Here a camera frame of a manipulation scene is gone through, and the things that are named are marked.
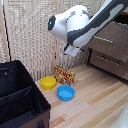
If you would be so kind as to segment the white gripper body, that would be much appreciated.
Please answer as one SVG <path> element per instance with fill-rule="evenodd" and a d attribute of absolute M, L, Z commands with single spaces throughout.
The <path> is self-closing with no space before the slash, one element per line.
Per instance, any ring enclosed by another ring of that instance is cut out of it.
<path fill-rule="evenodd" d="M 79 52 L 79 48 L 71 46 L 70 44 L 67 44 L 66 47 L 64 48 L 65 55 L 70 55 L 72 57 L 75 57 L 78 52 Z"/>

